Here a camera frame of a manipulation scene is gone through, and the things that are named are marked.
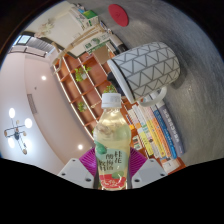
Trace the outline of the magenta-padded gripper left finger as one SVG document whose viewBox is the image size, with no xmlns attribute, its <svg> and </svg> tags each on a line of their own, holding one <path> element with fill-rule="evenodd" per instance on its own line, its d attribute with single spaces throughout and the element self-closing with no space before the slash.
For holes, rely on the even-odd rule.
<svg viewBox="0 0 224 224">
<path fill-rule="evenodd" d="M 97 189 L 99 178 L 95 148 L 91 148 L 80 158 L 71 158 L 58 173 L 58 176 L 78 186 Z"/>
</svg>

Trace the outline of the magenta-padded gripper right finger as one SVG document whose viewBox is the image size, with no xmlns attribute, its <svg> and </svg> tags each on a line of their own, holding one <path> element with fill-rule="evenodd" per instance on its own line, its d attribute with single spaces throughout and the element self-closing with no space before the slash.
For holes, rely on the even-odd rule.
<svg viewBox="0 0 224 224">
<path fill-rule="evenodd" d="M 127 188 L 144 187 L 165 177 L 167 173 L 155 159 L 147 159 L 134 148 L 130 149 Z"/>
</svg>

